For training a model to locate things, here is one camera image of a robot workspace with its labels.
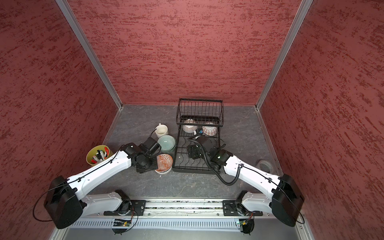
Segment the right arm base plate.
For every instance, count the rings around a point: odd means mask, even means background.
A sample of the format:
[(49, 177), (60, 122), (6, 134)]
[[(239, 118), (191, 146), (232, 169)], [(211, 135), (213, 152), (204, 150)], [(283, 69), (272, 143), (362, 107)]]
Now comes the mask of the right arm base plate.
[(242, 203), (232, 200), (224, 200), (223, 202), (223, 212), (224, 216), (237, 216), (237, 217), (260, 217), (263, 216), (261, 211), (249, 211), (247, 210)]

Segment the grey tape roll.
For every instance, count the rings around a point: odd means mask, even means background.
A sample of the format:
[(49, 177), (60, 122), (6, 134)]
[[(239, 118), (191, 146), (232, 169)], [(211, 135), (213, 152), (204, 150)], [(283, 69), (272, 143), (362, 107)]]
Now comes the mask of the grey tape roll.
[(273, 174), (275, 172), (274, 165), (267, 160), (259, 160), (256, 168), (269, 174)]

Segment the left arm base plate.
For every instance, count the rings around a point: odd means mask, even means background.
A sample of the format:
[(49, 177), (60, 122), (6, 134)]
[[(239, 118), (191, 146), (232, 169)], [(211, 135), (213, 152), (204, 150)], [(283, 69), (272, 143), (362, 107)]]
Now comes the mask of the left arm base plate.
[(142, 216), (144, 214), (146, 203), (147, 201), (145, 200), (123, 200), (114, 213), (119, 216), (131, 216), (133, 214)]

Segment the orange pattern bowl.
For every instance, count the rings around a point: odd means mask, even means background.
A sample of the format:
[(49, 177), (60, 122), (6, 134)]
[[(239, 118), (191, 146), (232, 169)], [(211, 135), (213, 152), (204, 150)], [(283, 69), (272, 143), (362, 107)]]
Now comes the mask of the orange pattern bowl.
[(161, 154), (157, 156), (157, 165), (159, 171), (171, 169), (173, 166), (173, 158), (168, 154)]

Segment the aluminium front rail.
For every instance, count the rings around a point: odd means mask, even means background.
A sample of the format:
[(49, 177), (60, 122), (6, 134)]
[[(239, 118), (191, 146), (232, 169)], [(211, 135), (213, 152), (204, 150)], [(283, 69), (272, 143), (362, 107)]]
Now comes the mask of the aluminium front rail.
[[(249, 200), (246, 202), (246, 204), (258, 204), (262, 203), (263, 199), (259, 195), (254, 195), (249, 192), (244, 192), (235, 200), (237, 202), (241, 203), (241, 197), (246, 196)], [(94, 215), (102, 213), (104, 216), (119, 216), (114, 213), (115, 210), (121, 205), (123, 200), (130, 200), (129, 198), (126, 199), (119, 199), (119, 198), (113, 198), (112, 196), (107, 196), (104, 198), (103, 195), (101, 195), (100, 199), (96, 199), (96, 195), (94, 196), (87, 196), (86, 201), (77, 201), (75, 199), (72, 199), (68, 201), (65, 204), (61, 204), (60, 207), (56, 210), (56, 218), (60, 220), (66, 220), (70, 222), (74, 222), (77, 219), (88, 216), (88, 215)], [(213, 201), (213, 200), (207, 200), (207, 201), (147, 201), (146, 207), (144, 210), (145, 212), (151, 211), (151, 210), (161, 210), (166, 212), (185, 212), (191, 210), (192, 212), (196, 213), (200, 210), (222, 210), (223, 211), (223, 202), (222, 201)]]

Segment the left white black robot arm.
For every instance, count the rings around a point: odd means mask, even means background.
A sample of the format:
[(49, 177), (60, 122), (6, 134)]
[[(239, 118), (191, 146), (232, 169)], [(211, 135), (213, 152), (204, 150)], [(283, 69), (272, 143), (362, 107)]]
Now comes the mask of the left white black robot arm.
[(44, 208), (57, 229), (65, 229), (79, 218), (107, 212), (118, 216), (133, 216), (130, 197), (122, 190), (109, 194), (90, 195), (90, 192), (117, 173), (135, 167), (138, 173), (156, 170), (156, 154), (161, 146), (146, 141), (122, 145), (110, 158), (69, 178), (59, 176), (51, 181), (43, 194)]

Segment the white ceramic mug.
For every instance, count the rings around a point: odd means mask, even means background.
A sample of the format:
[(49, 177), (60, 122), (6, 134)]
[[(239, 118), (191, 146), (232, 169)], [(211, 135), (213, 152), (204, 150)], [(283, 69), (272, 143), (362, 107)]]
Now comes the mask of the white ceramic mug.
[(166, 125), (159, 123), (155, 129), (155, 134), (158, 138), (168, 135), (169, 129)]

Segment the blue triangle pattern bowl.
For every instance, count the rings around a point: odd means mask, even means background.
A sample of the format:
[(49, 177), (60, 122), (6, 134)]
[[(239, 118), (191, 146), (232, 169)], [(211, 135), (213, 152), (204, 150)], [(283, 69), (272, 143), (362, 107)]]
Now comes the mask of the blue triangle pattern bowl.
[(202, 131), (205, 135), (213, 137), (218, 133), (218, 127), (216, 127), (213, 122), (206, 122), (205, 125), (202, 126)]

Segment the pink striped bowl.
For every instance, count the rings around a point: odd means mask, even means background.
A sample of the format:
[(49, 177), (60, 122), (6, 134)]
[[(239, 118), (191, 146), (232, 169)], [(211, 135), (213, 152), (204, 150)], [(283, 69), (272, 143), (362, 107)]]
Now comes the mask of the pink striped bowl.
[(198, 129), (198, 126), (196, 125), (196, 123), (197, 122), (193, 119), (185, 120), (184, 124), (182, 125), (183, 131), (188, 134), (194, 133)]

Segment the teal line pattern bowl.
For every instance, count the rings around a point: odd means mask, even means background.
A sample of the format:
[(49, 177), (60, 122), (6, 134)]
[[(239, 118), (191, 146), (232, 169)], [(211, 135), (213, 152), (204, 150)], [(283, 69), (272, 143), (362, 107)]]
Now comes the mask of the teal line pattern bowl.
[(176, 147), (176, 140), (170, 135), (161, 136), (158, 143), (161, 146), (162, 153), (171, 153)]

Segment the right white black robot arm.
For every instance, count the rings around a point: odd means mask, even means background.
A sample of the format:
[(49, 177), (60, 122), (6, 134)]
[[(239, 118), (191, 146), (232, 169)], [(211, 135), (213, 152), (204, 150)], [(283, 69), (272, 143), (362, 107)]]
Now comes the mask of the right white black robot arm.
[(223, 184), (232, 186), (241, 180), (264, 194), (263, 202), (258, 204), (246, 204), (249, 199), (241, 197), (241, 206), (247, 211), (270, 212), (289, 227), (299, 222), (305, 197), (291, 176), (280, 177), (253, 167), (223, 147), (215, 147), (205, 135), (192, 136), (188, 141), (194, 144), (198, 156)]

